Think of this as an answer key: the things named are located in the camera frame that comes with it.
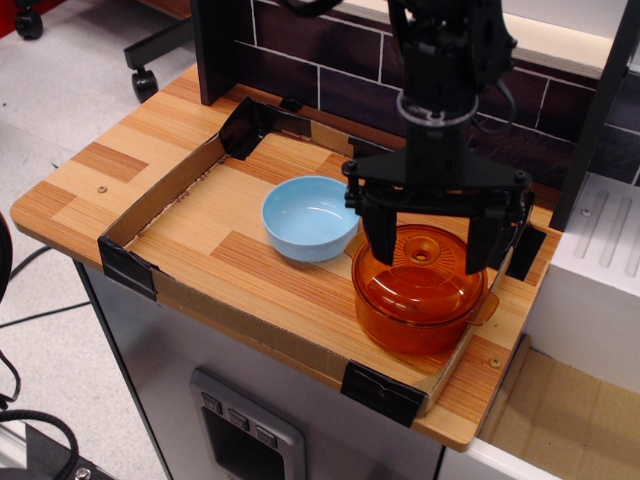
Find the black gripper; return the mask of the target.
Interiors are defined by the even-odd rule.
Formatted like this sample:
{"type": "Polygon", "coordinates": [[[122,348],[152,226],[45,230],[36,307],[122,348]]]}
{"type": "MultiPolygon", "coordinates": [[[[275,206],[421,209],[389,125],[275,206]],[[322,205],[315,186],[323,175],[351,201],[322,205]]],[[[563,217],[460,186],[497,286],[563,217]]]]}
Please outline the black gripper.
{"type": "Polygon", "coordinates": [[[422,107],[398,111],[406,122],[406,145],[342,167],[348,178],[346,206],[362,215],[372,255],[393,264],[398,211],[463,216],[472,218],[466,273],[499,269],[515,236],[514,223],[528,214],[531,175],[470,149],[466,133],[475,107],[468,112],[422,107]],[[364,210],[366,202],[387,209],[364,210]]]}

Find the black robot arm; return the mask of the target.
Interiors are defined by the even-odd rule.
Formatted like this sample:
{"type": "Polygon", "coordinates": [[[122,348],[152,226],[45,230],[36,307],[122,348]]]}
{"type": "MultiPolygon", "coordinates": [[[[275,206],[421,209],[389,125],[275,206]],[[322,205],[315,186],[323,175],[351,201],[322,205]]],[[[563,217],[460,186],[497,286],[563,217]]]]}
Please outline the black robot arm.
{"type": "Polygon", "coordinates": [[[397,215],[465,217],[465,269],[485,269],[525,223],[530,174],[474,153],[466,138],[481,94],[513,66],[517,44],[498,1],[391,1],[403,61],[396,99],[406,145],[343,164],[346,205],[361,216],[374,258],[394,261],[397,215]]]}

